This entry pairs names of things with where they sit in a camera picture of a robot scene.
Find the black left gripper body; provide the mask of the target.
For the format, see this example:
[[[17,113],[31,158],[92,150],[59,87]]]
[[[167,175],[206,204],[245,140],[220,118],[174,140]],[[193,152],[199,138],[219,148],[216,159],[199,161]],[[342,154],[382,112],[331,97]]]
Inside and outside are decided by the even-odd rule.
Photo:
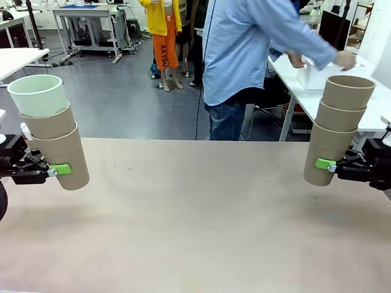
[[[37,148],[27,145],[21,134],[7,134],[1,143],[1,177],[10,177],[16,185],[46,182],[46,161]]]

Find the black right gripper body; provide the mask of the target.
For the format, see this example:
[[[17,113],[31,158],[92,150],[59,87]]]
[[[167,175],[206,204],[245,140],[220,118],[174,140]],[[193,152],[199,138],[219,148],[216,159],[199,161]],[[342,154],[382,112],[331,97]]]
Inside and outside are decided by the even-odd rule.
[[[382,139],[367,139],[362,152],[370,165],[370,187],[390,190],[390,147]]]

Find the person's right hand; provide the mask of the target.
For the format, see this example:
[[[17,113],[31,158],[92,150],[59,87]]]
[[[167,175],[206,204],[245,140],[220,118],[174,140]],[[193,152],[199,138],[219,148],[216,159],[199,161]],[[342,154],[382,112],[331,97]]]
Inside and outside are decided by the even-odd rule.
[[[339,51],[333,60],[333,64],[342,71],[349,71],[356,66],[356,55],[351,51]]]

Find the person's left hand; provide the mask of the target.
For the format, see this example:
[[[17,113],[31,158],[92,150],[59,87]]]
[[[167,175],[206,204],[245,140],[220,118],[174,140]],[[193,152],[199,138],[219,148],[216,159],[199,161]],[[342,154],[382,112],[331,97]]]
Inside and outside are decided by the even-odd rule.
[[[306,63],[302,60],[301,54],[295,53],[289,49],[285,51],[285,54],[288,56],[288,59],[293,68],[299,69],[305,67]]]

